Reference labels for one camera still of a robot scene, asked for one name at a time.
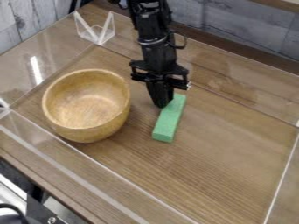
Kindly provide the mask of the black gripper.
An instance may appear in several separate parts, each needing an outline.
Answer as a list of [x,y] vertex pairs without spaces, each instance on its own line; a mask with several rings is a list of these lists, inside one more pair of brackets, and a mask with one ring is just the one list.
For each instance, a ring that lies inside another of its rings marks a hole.
[[139,41],[143,58],[132,60],[132,79],[145,83],[153,105],[163,108],[173,99],[173,89],[189,88],[188,69],[177,64],[177,50],[172,40]]

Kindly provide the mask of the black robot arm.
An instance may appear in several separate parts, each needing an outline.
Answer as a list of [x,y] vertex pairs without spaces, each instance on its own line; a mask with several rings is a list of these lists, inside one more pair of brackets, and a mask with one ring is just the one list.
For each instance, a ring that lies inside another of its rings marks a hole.
[[161,109],[173,100],[173,90],[189,87],[189,71],[176,62],[176,51],[184,49],[187,43],[175,44],[177,31],[169,28],[172,11],[167,0],[125,2],[143,53],[141,60],[129,62],[131,78],[145,83],[153,105]]

